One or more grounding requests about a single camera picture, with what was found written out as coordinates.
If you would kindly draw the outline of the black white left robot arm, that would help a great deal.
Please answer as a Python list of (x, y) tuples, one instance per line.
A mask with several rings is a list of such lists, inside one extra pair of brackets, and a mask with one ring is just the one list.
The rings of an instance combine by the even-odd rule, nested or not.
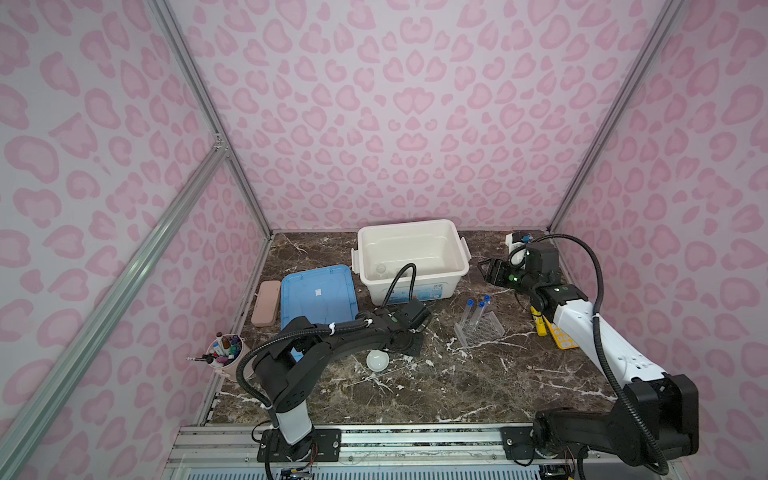
[(244, 354), (236, 381), (266, 408), (272, 425), (263, 442), (265, 463), (279, 450), (292, 461), (319, 454), (307, 399), (329, 364), (364, 351), (420, 354), (431, 312), (414, 296), (417, 273), (415, 264), (405, 264), (390, 283), (382, 305), (357, 314), (353, 321), (313, 324), (299, 316)]

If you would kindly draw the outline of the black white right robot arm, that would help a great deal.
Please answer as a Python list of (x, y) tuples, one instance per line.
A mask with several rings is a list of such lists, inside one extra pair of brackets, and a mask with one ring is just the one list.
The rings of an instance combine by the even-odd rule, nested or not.
[[(554, 240), (585, 251), (596, 277), (593, 299), (566, 282)], [(552, 334), (564, 333), (608, 382), (616, 400), (607, 412), (552, 408), (535, 414), (529, 440), (533, 454), (558, 454), (579, 447), (576, 468), (586, 455), (607, 453), (632, 467), (665, 476), (675, 459), (699, 450), (699, 391), (686, 375), (672, 375), (643, 355), (602, 316), (606, 285), (594, 250), (569, 234), (507, 237), (506, 258), (479, 262), (485, 281), (528, 298), (531, 314)]]

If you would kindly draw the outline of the clear glass beaker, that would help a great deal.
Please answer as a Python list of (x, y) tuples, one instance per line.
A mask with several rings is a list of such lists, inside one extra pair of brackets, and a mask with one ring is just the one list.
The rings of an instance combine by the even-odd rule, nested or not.
[(401, 268), (393, 277), (393, 281), (398, 281), (400, 278), (402, 278), (404, 275), (407, 277), (406, 272), (411, 270), (411, 267), (408, 267), (407, 265)]

